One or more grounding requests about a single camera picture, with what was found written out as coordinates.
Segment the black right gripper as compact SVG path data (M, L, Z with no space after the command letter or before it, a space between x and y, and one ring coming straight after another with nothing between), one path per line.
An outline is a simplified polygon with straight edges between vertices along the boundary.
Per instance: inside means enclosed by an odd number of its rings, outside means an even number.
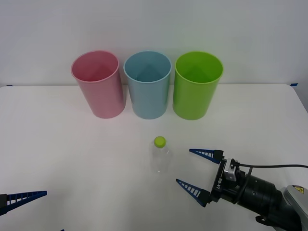
M180 179L176 179L176 182L202 207L211 202L218 202L219 199L235 203L240 181L244 178L243 172L239 169L239 162L224 159L222 150L189 149L189 152L219 165L212 190L206 191Z

